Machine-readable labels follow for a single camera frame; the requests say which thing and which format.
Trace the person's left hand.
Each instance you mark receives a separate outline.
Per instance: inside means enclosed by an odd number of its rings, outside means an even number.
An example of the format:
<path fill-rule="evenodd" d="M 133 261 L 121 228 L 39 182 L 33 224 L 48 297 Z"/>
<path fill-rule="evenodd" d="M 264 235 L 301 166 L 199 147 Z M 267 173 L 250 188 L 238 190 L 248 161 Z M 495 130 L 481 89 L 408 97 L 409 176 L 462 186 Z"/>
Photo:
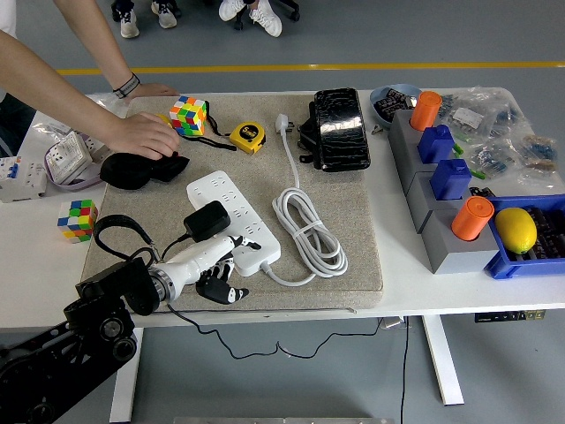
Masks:
<path fill-rule="evenodd" d="M 179 92 L 173 88 L 159 83 L 138 84 L 128 95 L 130 99 L 148 96 L 175 96 Z"/>

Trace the person's right hand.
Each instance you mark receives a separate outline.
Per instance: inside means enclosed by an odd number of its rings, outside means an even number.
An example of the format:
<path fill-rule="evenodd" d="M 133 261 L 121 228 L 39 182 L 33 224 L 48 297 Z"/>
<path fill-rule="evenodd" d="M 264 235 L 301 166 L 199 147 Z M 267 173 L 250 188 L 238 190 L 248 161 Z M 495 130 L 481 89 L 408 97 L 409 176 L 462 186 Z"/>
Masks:
<path fill-rule="evenodd" d="M 142 112 L 131 117 L 113 117 L 97 138 L 114 153 L 129 153 L 151 160 L 171 157 L 180 137 L 155 115 Z"/>

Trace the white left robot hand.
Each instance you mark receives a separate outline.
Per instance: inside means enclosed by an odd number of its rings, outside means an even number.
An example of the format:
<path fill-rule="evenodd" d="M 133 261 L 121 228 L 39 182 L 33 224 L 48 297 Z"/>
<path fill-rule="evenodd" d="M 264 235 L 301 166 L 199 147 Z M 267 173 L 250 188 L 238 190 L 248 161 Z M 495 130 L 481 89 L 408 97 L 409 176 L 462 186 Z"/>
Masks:
<path fill-rule="evenodd" d="M 222 305 L 233 304 L 246 297 L 245 288 L 231 287 L 227 280 L 234 269 L 233 249 L 249 246 L 260 250 L 261 245 L 243 236 L 222 236 L 195 243 L 167 262 L 149 269 L 154 283 L 164 289 L 163 298 L 174 302 L 186 285 L 196 284 L 197 293 Z"/>

